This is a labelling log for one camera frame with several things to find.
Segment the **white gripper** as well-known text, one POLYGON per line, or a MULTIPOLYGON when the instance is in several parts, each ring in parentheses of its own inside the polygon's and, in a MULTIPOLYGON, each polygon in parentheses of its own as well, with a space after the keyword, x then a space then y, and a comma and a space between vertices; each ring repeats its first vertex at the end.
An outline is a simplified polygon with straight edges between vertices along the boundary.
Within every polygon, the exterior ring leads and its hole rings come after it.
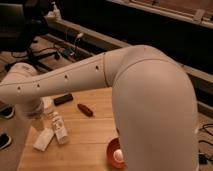
POLYGON ((31 120, 32 126, 37 131, 44 129, 42 114, 44 111, 44 103, 41 99, 31 100, 20 105, 22 113, 31 120))

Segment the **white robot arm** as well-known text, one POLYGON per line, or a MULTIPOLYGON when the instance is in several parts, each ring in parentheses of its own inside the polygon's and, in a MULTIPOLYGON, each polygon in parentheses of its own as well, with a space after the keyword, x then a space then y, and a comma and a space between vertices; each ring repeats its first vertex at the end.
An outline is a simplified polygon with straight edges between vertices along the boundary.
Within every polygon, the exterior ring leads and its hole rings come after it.
POLYGON ((0 100, 35 114, 43 96, 110 87, 126 171, 199 171, 198 109, 183 68, 160 50, 136 45, 38 75, 15 64, 0 81, 0 100))

